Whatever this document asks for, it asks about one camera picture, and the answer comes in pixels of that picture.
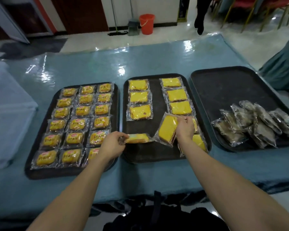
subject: person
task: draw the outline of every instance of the person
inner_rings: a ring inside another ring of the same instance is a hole
[[[211,1],[212,0],[197,0],[197,17],[195,19],[194,27],[197,28],[198,35],[202,35],[204,31],[204,16],[208,11]]]
[[[289,231],[289,213],[253,183],[200,149],[192,141],[193,133],[194,124],[192,119],[190,117],[179,117],[176,134],[180,147],[211,203],[224,219],[229,229],[232,231]],[[113,132],[105,138],[98,155],[43,210],[29,226],[28,231],[77,231],[84,229],[105,165],[110,159],[118,157],[125,148],[124,145],[120,145],[118,142],[120,137],[128,138],[128,135],[121,132]],[[166,217],[163,216],[163,211],[165,210],[163,207],[159,211],[161,214],[160,218],[163,218],[164,221],[167,220],[164,225],[168,224],[169,228],[213,230],[208,229],[208,226],[212,227],[212,223],[215,223],[219,225],[218,227],[215,226],[214,230],[225,230],[221,223],[223,221],[214,215],[212,216],[216,217],[215,220],[208,220],[208,216],[202,212],[198,212],[194,217],[191,217],[192,213],[178,213],[179,215],[175,217],[171,215],[176,212],[176,208],[170,207],[170,209],[172,209],[171,212],[167,213],[166,211]],[[147,206],[141,210],[141,213],[133,212],[132,209],[125,217],[119,216],[121,222],[116,223],[125,224],[125,226],[113,225],[112,229],[105,229],[105,225],[104,230],[146,230],[135,224],[131,227],[126,226],[126,223],[122,221],[126,219],[128,222],[133,220],[139,220],[140,222],[142,218],[148,220],[148,217],[150,217],[147,214],[148,211]],[[190,223],[195,223],[194,228],[186,225],[184,217],[187,215],[192,220]],[[171,224],[174,224],[173,220],[175,218],[177,218],[177,226],[171,226]],[[162,229],[161,222],[158,221],[156,225],[158,229],[151,226],[150,230]]]

